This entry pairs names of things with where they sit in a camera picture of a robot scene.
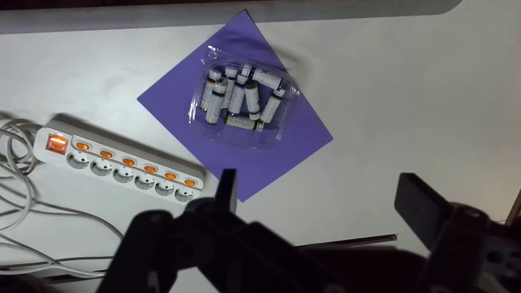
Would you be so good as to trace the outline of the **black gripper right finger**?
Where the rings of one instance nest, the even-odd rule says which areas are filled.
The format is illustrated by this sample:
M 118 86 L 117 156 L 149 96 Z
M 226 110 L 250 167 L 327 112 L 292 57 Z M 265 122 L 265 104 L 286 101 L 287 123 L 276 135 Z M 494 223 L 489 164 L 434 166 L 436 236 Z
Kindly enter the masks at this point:
M 414 172 L 398 176 L 393 208 L 419 242 L 431 249 L 452 205 Z

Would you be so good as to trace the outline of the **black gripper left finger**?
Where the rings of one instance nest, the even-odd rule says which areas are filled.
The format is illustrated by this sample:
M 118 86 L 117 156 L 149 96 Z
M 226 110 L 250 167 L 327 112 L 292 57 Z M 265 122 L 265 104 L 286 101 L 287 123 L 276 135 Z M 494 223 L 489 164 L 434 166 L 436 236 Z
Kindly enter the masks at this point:
M 214 208 L 217 211 L 235 211 L 235 171 L 224 169 L 214 192 Z

